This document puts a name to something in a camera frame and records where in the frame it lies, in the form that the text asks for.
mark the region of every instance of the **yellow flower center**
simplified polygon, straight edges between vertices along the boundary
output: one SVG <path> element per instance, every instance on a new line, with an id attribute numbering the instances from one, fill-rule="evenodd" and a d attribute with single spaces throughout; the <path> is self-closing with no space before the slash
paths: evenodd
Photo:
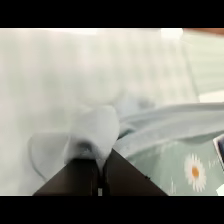
<path id="1" fill-rule="evenodd" d="M 195 178 L 198 178 L 198 176 L 199 176 L 198 168 L 195 167 L 195 166 L 192 167 L 192 175 L 193 175 L 193 177 L 195 177 Z"/>

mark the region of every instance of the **daisy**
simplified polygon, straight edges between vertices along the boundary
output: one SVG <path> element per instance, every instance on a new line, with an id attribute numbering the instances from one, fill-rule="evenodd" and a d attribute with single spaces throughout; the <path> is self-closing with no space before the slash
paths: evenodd
<path id="1" fill-rule="evenodd" d="M 205 189 L 206 175 L 205 168 L 201 163 L 197 155 L 188 155 L 184 164 L 185 175 L 188 180 L 188 184 L 193 185 L 193 190 L 201 192 Z"/>

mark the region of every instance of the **checkered tablecloth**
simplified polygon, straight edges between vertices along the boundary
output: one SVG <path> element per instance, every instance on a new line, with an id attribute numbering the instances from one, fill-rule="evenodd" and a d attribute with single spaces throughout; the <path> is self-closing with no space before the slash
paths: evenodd
<path id="1" fill-rule="evenodd" d="M 157 106 L 197 102 L 180 41 L 138 29 L 83 36 L 37 29 L 0 29 L 0 195 L 25 194 L 29 137 L 68 130 L 81 105 L 123 93 Z"/>

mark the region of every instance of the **white flower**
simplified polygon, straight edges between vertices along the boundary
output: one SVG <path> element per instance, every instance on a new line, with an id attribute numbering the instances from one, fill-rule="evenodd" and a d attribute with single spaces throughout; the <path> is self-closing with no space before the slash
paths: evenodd
<path id="1" fill-rule="evenodd" d="M 188 184 L 193 185 L 193 190 L 197 192 L 204 190 L 206 185 L 206 175 L 200 159 L 194 154 L 187 156 L 184 169 Z"/>

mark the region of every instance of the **brown object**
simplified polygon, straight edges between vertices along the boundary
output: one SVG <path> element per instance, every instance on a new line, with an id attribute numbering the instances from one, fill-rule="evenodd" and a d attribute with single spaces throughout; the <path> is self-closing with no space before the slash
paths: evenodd
<path id="1" fill-rule="evenodd" d="M 224 35 L 224 28 L 184 28 L 184 30 L 195 30 L 211 34 Z"/>

